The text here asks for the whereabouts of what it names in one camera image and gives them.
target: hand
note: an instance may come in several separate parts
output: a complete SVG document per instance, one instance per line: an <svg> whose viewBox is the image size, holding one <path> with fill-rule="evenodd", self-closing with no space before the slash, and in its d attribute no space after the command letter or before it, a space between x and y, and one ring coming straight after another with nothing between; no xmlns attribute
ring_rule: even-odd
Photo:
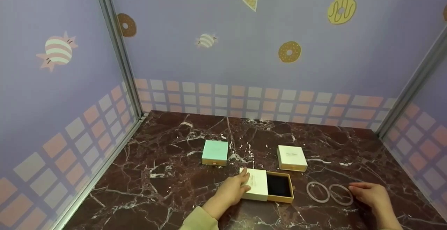
<svg viewBox="0 0 447 230"><path fill-rule="evenodd" d="M356 199L372 208L380 229L402 230L385 187L373 183L350 183L349 190Z"/></svg>
<svg viewBox="0 0 447 230"><path fill-rule="evenodd" d="M251 189L248 185L241 186L249 178L250 174L247 173L247 168L244 168L236 176L228 177L217 189L216 194L203 205L203 210L211 217L219 220L230 206L239 203L242 195Z"/></svg>

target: grid pattern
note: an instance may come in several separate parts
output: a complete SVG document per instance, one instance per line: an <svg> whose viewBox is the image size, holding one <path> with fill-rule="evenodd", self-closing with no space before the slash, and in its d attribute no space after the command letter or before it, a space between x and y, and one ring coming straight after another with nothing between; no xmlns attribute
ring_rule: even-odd
<svg viewBox="0 0 447 230"><path fill-rule="evenodd" d="M123 82L0 179L0 224L49 229L133 123Z"/></svg>
<svg viewBox="0 0 447 230"><path fill-rule="evenodd" d="M209 83L136 79L151 110L377 130L395 98Z"/></svg>
<svg viewBox="0 0 447 230"><path fill-rule="evenodd" d="M447 220L447 128L412 103L384 144Z"/></svg>

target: white box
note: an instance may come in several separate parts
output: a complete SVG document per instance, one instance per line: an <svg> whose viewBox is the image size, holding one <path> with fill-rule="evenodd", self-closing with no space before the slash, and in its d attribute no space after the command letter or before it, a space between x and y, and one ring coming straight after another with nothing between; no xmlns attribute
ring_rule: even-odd
<svg viewBox="0 0 447 230"><path fill-rule="evenodd" d="M278 146L278 161L281 170L306 171L307 161L303 149L297 146Z"/></svg>

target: cream box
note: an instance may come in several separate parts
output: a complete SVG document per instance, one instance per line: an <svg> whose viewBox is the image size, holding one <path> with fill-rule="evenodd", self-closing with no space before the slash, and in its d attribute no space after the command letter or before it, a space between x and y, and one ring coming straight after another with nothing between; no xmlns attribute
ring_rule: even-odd
<svg viewBox="0 0 447 230"><path fill-rule="evenodd" d="M242 196L243 199L292 203L294 197L289 174L258 169L247 169L247 172L250 178L243 185L249 185L251 189Z"/></svg>
<svg viewBox="0 0 447 230"><path fill-rule="evenodd" d="M297 146L278 146L278 161L281 170L306 171L307 161L303 149Z"/></svg>

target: mint green box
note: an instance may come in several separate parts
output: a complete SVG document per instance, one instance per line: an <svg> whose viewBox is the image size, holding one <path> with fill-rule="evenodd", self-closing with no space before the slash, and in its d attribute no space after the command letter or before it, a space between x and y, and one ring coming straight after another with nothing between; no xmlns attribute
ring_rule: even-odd
<svg viewBox="0 0 447 230"><path fill-rule="evenodd" d="M227 165L228 142L206 140L201 155L203 165L225 166Z"/></svg>

